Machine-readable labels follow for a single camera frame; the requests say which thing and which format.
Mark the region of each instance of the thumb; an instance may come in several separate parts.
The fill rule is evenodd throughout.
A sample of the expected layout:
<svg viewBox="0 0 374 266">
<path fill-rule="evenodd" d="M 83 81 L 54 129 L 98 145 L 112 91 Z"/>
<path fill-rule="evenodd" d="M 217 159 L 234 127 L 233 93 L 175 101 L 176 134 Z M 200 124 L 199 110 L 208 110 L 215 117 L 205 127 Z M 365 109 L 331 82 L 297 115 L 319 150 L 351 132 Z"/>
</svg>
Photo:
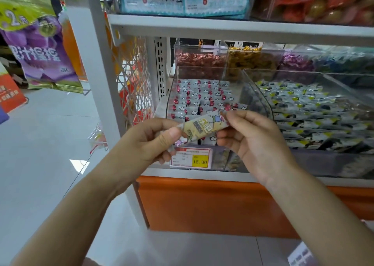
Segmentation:
<svg viewBox="0 0 374 266">
<path fill-rule="evenodd" d="M 260 132 L 258 127 L 250 123 L 248 120 L 238 116 L 235 111 L 228 111 L 226 118 L 230 125 L 246 138 L 252 137 Z"/>
<path fill-rule="evenodd" d="M 148 142 L 146 147 L 152 158 L 155 158 L 173 145 L 181 136 L 182 131 L 178 127 L 171 127 Z"/>
</svg>

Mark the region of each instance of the yellow price label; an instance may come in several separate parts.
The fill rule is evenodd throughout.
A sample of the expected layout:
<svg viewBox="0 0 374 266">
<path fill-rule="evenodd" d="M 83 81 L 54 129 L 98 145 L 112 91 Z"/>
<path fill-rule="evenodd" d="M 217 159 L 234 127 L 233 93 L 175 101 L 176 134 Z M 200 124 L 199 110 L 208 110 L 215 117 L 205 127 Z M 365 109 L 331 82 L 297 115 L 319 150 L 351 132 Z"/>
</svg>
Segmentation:
<svg viewBox="0 0 374 266">
<path fill-rule="evenodd" d="M 208 155 L 193 155 L 192 166 L 194 168 L 208 168 L 209 156 Z"/>
</svg>

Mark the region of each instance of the price tag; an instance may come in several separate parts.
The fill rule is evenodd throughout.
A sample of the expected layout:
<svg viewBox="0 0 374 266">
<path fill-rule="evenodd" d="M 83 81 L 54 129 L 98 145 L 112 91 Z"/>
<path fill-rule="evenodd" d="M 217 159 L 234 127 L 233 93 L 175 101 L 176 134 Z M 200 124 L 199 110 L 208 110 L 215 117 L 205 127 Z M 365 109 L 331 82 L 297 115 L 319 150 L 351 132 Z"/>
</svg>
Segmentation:
<svg viewBox="0 0 374 266">
<path fill-rule="evenodd" d="M 170 166 L 183 168 L 211 169 L 213 149 L 176 148 Z"/>
</svg>

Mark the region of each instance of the orange panel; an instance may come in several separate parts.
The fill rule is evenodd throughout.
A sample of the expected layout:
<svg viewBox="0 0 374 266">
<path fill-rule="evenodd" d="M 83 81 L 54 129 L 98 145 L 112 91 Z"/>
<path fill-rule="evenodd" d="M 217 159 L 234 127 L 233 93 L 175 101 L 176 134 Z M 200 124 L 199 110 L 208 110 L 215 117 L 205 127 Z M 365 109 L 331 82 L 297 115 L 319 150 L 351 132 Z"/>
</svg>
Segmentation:
<svg viewBox="0 0 374 266">
<path fill-rule="evenodd" d="M 259 183 L 150 176 L 138 183 L 152 230 L 298 237 Z M 329 188 L 361 219 L 374 220 L 374 188 Z"/>
</svg>

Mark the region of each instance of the held snack stick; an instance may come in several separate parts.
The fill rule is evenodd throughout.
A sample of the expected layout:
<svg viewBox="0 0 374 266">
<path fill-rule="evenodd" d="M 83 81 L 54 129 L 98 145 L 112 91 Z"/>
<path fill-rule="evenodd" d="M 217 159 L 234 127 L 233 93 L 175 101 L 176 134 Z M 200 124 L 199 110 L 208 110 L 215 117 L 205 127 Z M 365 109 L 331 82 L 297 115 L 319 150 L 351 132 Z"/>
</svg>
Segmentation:
<svg viewBox="0 0 374 266">
<path fill-rule="evenodd" d="M 174 145 L 180 147 L 228 127 L 224 112 L 225 110 L 216 110 L 191 121 L 181 123 L 177 127 L 187 135 L 187 138 L 181 137 Z"/>
</svg>

